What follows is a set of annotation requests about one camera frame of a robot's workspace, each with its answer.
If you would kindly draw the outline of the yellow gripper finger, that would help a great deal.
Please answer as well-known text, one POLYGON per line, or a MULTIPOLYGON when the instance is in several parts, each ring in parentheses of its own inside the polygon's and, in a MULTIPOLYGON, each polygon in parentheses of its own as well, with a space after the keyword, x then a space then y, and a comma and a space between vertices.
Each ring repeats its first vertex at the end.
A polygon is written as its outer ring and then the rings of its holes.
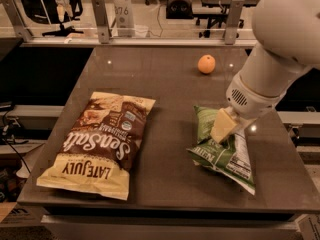
POLYGON ((232 107, 218 110, 210 135, 217 142, 223 142, 240 125, 239 115, 232 107))

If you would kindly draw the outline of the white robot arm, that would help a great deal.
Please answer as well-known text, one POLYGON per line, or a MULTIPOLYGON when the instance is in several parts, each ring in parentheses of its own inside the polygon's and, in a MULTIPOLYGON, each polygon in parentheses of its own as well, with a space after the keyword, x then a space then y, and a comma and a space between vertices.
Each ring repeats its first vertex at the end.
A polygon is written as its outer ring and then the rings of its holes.
POLYGON ((218 143, 272 110, 297 79, 320 66, 320 0, 260 0, 252 31, 257 43, 211 130, 218 143))

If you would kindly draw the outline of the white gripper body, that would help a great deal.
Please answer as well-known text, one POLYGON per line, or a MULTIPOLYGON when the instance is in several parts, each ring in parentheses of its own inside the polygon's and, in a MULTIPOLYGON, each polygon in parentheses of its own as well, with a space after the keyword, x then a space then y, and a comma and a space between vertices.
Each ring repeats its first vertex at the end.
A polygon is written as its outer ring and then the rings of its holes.
POLYGON ((283 98, 283 94, 275 97, 260 95, 247 87, 237 73, 226 91, 226 98, 229 104, 227 112, 241 127, 247 128, 269 113, 283 98))

